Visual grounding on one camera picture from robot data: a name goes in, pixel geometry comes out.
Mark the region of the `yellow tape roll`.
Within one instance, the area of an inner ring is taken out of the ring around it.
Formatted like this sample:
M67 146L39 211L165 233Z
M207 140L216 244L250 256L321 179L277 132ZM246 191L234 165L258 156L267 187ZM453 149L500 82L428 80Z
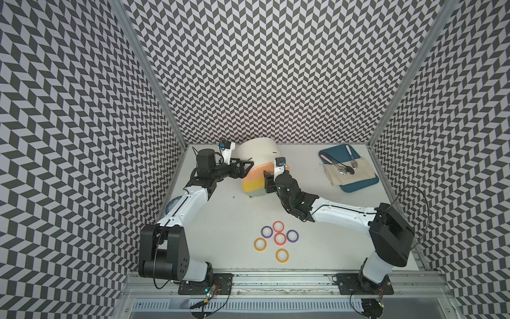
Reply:
M279 249L276 251L276 260L279 263L287 263L290 258L290 254L286 249Z
M254 248L258 252L262 252L267 248L267 242L264 238L260 237L254 241Z

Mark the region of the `white round drawer cabinet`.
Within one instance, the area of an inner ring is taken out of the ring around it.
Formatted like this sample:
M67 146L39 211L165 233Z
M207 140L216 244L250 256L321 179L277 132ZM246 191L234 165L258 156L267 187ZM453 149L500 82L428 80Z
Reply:
M273 162L277 157L283 157L277 143L271 138L255 138L249 140L235 149L235 156L241 160L251 160L254 162L252 167L263 163Z

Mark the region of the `orange top drawer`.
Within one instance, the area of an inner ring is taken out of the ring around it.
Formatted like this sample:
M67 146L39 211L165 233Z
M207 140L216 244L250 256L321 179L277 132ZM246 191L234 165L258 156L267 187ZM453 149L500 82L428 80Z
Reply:
M264 172L268 171L270 175L274 175L274 163L268 162L263 163L259 166L252 167L248 174L244 177L244 182L251 182L257 179L263 179L264 178Z

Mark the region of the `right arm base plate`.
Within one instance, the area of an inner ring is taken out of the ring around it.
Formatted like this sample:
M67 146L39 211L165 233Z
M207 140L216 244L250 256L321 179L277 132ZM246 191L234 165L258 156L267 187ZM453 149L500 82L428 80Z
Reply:
M381 283L374 283L362 274L354 272L337 273L333 277L341 295L394 295L389 275L386 275Z

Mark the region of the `purple tape roll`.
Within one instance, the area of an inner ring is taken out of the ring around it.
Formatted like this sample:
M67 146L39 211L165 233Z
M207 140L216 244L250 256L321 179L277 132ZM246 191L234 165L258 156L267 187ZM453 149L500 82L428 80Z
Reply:
M270 239L274 234L274 230L270 226L264 226L261 229L261 235L264 239Z
M287 237L287 241L290 243L297 243L300 238L299 233L293 229L291 229L287 232L286 237Z

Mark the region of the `aluminium front rail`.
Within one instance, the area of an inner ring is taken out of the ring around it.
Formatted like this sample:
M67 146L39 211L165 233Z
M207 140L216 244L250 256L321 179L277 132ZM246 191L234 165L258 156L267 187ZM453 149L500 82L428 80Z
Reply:
M355 271L234 271L232 297L329 297L341 295L334 283L334 275ZM451 299L454 293L445 278L437 271L393 271L389 275L394 295L385 298ZM120 298L177 297L178 284L151 280L132 272Z

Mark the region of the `pink handled spoon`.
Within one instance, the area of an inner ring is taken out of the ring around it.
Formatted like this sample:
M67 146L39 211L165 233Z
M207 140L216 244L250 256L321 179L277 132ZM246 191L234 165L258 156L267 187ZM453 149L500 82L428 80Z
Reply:
M344 166L341 166L340 164L338 163L334 163L331 159L329 159L325 154L321 154L320 157L325 160L327 163L335 166L338 170L338 172L342 175L346 175L347 174L347 170L345 169Z

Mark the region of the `white handled spoon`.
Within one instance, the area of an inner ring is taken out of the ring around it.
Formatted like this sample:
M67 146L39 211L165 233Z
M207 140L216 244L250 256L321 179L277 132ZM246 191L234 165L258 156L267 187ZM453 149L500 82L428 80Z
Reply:
M351 167L356 170L358 168L358 163L357 161L354 159L354 156L353 156L353 152L352 152L352 149L351 149L351 146L350 145L346 145L346 150L349 154L349 156L351 157L351 162L350 162L350 165Z

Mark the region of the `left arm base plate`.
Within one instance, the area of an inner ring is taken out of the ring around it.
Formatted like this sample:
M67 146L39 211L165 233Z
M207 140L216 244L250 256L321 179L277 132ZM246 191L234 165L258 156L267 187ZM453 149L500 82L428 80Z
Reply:
M214 285L220 295L230 295L233 277L232 273L217 273L203 282L184 281L179 284L178 295L205 296Z

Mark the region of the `beige folded cloth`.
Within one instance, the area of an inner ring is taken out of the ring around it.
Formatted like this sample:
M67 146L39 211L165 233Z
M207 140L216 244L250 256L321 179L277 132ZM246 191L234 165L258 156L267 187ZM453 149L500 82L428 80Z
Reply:
M352 168L351 162L339 164L324 164L324 172L332 186L346 186L352 183L364 182L376 177L376 173L365 158L355 161L356 168Z

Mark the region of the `yellow drawer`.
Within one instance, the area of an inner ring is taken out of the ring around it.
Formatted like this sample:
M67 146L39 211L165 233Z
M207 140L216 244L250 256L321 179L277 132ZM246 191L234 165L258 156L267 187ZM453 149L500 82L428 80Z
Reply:
M260 197L266 195L266 182L262 177L245 177L242 181L242 188L246 195L250 197Z

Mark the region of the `red tape roll upper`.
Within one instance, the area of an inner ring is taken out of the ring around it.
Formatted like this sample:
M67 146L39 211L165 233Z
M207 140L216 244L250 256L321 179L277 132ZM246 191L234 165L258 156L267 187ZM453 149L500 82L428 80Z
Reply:
M285 226L281 221L275 221L272 225L272 228L275 233L283 233Z

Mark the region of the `teal tray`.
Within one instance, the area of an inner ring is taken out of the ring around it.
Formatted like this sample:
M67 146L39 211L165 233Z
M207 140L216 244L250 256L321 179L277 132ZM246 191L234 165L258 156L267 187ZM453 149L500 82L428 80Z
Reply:
M334 146L334 147L319 151L318 156L319 156L321 162L323 163L323 165L327 163L324 159L322 159L320 157L320 155L323 153L327 153L327 154L331 155L334 159L340 161L341 163L351 162L351 157L349 156L349 154L346 150L346 145L349 145L349 144L341 144L338 146ZM355 160L358 160L359 158L363 158L362 156L359 155L359 153L354 149L354 147L352 145L350 145L350 146L351 146ZM357 183L352 183L350 185L338 186L338 187L340 187L340 189L342 191L344 191L345 193L353 193L355 191L365 189L366 187L374 186L377 183L379 183L379 177L376 174L375 178L370 179L368 181L357 182Z

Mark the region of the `red tape roll lower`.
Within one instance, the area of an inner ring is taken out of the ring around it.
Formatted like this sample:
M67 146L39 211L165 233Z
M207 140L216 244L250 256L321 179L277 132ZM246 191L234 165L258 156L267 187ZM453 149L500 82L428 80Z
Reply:
M277 246L283 246L287 243L287 237L283 233L277 233L274 236L274 242Z

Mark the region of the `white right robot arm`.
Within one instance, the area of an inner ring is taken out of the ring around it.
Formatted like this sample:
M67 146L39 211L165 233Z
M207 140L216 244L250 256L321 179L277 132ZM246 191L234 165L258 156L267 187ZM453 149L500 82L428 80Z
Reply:
M302 222L329 223L370 237L373 252L358 274L360 287L379 288L393 268L407 265L415 230L391 204L355 207L332 202L302 191L288 171L265 171L264 189L268 194L275 193L284 210Z

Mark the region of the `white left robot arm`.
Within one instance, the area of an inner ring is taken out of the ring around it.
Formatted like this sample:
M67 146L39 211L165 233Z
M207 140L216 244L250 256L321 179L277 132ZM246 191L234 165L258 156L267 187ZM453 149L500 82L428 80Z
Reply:
M153 280L211 283L212 264L191 258L185 228L226 178L245 178L252 160L231 158L231 151L199 150L183 195L162 219L141 230L139 276Z

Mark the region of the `black handled spoon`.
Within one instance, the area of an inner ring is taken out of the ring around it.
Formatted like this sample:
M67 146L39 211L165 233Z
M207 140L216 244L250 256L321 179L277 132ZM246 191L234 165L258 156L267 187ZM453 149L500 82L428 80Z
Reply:
M331 159L334 163L338 163L338 164L340 164L341 166L344 166L344 167L345 167L345 169L347 170L347 173L348 173L348 174L353 175L353 174L355 173L355 170L354 170L351 166L348 166L348 165L346 165L346 164L344 164L344 163L341 163L340 161L338 161L338 160L334 159L331 155L329 155L329 154L327 154L327 153L323 153L323 154L325 154L325 155L326 155L329 159Z

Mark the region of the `red tape roll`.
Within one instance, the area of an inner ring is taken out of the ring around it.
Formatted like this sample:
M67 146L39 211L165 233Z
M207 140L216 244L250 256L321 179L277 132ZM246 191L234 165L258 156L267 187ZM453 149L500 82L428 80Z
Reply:
M274 242L277 246L283 246L287 243L287 237L283 233L277 233L274 236Z
M281 221L275 221L272 225L272 228L275 233L283 233L285 226Z

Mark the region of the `blue patterned bowl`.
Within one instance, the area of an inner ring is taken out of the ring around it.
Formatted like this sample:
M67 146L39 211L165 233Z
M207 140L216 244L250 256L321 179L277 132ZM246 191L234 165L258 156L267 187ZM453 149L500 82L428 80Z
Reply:
M173 198L171 199L167 205L165 206L165 214L167 215L173 208L173 206L179 202L179 200L181 199L181 196L178 196L176 198Z

